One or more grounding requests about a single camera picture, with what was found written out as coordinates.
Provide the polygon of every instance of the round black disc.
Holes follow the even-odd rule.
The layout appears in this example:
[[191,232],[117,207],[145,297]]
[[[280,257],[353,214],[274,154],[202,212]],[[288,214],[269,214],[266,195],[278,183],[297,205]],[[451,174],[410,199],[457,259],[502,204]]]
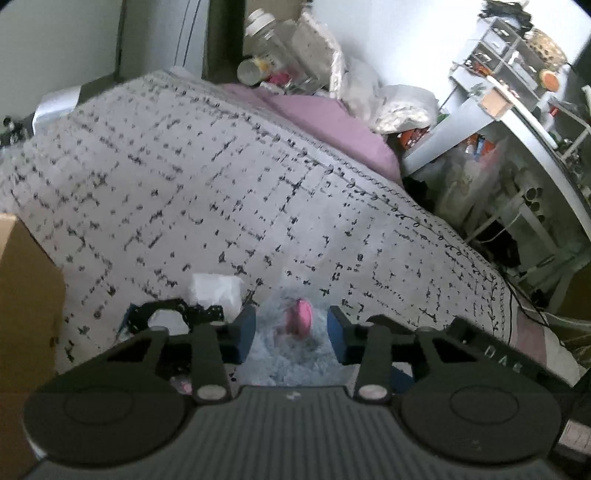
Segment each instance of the round black disc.
[[184,402],[138,364],[106,363],[57,377],[26,402],[24,424],[50,458],[106,466],[139,459],[166,443]]
[[547,390],[483,362],[446,365],[421,379],[402,397],[401,413],[439,454],[496,465],[547,454],[561,423]]

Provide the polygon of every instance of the basket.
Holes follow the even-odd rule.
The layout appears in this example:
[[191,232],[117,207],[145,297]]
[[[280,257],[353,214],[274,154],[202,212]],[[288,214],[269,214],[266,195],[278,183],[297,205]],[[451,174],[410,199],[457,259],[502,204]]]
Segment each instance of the basket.
[[546,68],[556,72],[567,63],[566,55],[562,49],[541,30],[534,28],[526,34],[526,43],[529,48],[538,54],[545,63]]

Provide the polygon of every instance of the orange lid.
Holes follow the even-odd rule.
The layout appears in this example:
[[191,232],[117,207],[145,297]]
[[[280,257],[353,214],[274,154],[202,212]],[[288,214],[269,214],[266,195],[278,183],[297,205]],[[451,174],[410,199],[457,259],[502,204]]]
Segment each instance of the orange lid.
[[554,72],[550,70],[542,70],[540,72],[540,80],[544,88],[550,92],[558,92],[560,82]]

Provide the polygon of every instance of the white cabinet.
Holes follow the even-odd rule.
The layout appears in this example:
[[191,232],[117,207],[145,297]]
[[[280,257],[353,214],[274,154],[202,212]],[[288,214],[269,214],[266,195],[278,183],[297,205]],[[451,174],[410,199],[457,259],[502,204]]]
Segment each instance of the white cabinet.
[[209,0],[127,0],[121,77],[178,65],[201,78],[208,11]]

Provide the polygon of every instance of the bottle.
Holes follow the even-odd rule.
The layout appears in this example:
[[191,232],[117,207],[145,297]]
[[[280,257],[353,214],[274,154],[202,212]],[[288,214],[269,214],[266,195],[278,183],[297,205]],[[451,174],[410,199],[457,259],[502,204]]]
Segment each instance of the bottle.
[[254,41],[253,54],[271,64],[273,73],[288,74],[290,81],[284,86],[286,90],[314,93],[320,88],[320,82],[306,72],[289,47],[295,23],[278,22],[262,8],[251,13],[248,22],[246,36]]

